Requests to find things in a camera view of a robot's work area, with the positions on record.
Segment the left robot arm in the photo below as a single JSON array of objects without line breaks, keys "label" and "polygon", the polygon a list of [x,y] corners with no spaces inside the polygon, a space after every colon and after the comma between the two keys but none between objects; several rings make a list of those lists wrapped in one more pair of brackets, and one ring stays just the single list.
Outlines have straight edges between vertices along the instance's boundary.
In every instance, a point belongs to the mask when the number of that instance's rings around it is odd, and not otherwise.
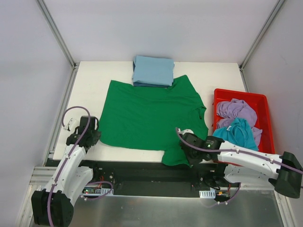
[{"label": "left robot arm", "polygon": [[34,191],[31,204],[34,223],[41,226],[67,227],[71,223],[74,205],[87,183],[95,184],[100,172],[80,166],[88,150],[101,137],[95,116],[82,116],[79,126],[66,139],[63,157],[45,187]]}]

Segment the green t-shirt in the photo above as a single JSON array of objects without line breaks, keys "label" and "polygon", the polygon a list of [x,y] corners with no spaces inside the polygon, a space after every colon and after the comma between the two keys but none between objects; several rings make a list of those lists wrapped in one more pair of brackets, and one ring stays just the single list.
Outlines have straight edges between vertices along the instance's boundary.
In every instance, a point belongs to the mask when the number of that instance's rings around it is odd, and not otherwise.
[{"label": "green t-shirt", "polygon": [[205,139],[205,112],[186,75],[174,79],[169,88],[134,87],[112,80],[99,120],[100,141],[112,147],[162,150],[164,165],[188,166],[176,128]]}]

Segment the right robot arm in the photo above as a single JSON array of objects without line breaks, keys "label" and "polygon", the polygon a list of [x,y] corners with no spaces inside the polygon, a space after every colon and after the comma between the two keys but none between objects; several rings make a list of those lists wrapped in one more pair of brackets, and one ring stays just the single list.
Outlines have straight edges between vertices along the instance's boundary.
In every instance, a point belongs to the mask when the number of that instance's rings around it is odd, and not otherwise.
[{"label": "right robot arm", "polygon": [[303,167],[294,154],[262,153],[214,136],[203,140],[191,130],[177,129],[177,136],[190,166],[202,161],[217,163],[215,170],[203,177],[209,187],[218,190],[227,183],[267,182],[283,196],[300,198]]}]

